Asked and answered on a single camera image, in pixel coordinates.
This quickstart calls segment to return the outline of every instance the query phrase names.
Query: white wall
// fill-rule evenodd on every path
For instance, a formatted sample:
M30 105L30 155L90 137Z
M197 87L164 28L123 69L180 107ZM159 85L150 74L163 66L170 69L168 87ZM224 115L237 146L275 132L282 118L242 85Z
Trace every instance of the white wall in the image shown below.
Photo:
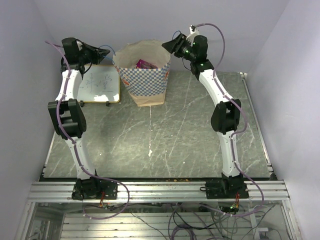
M271 162L306 240L319 239L320 1L291 0L248 73Z
M176 30L189 34L191 24L214 23L226 38L221 71L248 72L289 0L35 0L57 42L66 37L115 50L143 39L171 40ZM208 57L218 63L221 37L201 27L210 40ZM185 70L181 59L172 69Z
M41 173L53 127L60 57L44 43L51 35L33 0L0 7L0 233L16 234L31 183Z

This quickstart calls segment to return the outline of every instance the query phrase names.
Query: purple snack package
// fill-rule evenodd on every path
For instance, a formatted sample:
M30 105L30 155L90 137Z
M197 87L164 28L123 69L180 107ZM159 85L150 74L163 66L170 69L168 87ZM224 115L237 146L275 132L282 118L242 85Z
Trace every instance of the purple snack package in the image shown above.
M147 61L144 61L144 60L139 60L136 64L136 69L157 69L157 66L147 62Z

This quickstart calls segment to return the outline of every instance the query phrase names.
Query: table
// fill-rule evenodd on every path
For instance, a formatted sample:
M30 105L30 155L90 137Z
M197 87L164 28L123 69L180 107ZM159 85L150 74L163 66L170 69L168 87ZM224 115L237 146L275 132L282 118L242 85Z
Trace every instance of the table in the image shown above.
M267 155L237 72L219 72L225 89L239 98L248 128L237 136L242 170L251 177L270 177ZM86 103L87 148L99 176L109 178L221 177L222 154L211 127L213 102L202 84L187 71L171 71L163 105L137 107L121 84L120 103L106 107ZM243 128L243 118L239 129ZM76 168L67 144L53 137L45 178L75 178Z

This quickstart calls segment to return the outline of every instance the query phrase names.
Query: whiteboard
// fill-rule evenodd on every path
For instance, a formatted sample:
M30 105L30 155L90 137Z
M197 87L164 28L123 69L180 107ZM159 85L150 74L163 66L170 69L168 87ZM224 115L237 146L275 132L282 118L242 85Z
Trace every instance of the whiteboard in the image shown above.
M83 75L77 99L85 103L118 103L120 78L116 68L110 65L92 65Z

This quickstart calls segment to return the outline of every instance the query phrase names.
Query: checkered bag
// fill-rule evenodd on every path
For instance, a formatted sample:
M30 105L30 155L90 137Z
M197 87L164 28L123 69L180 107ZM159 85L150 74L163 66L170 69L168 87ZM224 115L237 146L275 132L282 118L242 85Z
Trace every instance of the checkered bag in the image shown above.
M128 44L113 57L123 84L140 107L165 101L171 55L161 45L158 40L143 40ZM158 68L135 68L140 59Z

